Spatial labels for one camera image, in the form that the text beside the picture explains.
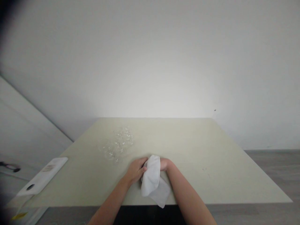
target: baseboard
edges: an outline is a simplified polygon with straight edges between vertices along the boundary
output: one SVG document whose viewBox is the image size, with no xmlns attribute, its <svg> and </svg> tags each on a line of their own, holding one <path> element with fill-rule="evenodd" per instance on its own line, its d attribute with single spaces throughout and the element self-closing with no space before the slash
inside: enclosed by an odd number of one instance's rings
<svg viewBox="0 0 300 225">
<path fill-rule="evenodd" d="M 257 150 L 244 150 L 246 153 L 287 153 L 287 152 L 300 152 L 300 149 L 257 149 Z"/>
</svg>

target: white cloth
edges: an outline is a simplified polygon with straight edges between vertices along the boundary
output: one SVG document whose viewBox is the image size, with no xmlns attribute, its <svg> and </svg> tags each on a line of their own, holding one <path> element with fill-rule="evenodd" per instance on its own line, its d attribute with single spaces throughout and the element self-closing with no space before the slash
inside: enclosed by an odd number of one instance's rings
<svg viewBox="0 0 300 225">
<path fill-rule="evenodd" d="M 147 170 L 142 177 L 142 196 L 152 198 L 159 207 L 164 208 L 171 189 L 160 177 L 160 157 L 152 155 L 144 166 Z"/>
</svg>

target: floor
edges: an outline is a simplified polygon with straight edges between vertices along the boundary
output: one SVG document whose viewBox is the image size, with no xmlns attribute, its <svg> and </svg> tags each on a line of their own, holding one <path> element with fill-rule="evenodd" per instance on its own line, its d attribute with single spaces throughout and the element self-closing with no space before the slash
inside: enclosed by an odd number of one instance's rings
<svg viewBox="0 0 300 225">
<path fill-rule="evenodd" d="M 299 225 L 300 151 L 247 153 L 293 203 L 208 205 L 217 223 Z M 97 209 L 98 207 L 49 208 L 37 224 L 84 225 Z"/>
</svg>

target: table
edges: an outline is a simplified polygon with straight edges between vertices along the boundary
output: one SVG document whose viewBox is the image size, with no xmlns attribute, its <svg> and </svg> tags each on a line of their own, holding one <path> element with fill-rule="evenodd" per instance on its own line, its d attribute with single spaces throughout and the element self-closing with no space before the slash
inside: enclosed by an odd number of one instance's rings
<svg viewBox="0 0 300 225">
<path fill-rule="evenodd" d="M 98 147 L 124 126 L 132 129 L 134 145 L 114 165 Z M 100 206 L 129 163 L 152 154 L 171 159 L 206 204 L 292 202 L 211 118 L 100 118 L 61 154 L 67 163 L 26 206 Z M 155 204 L 140 186 L 132 185 L 123 205 Z M 167 204 L 176 204 L 172 192 Z"/>
</svg>

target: person's right hand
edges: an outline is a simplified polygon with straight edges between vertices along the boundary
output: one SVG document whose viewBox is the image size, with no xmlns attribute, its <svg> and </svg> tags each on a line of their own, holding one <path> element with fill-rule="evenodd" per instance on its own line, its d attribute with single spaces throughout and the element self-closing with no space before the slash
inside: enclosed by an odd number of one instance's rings
<svg viewBox="0 0 300 225">
<path fill-rule="evenodd" d="M 170 162 L 171 160 L 169 159 L 160 158 L 160 171 L 166 171 Z"/>
</svg>

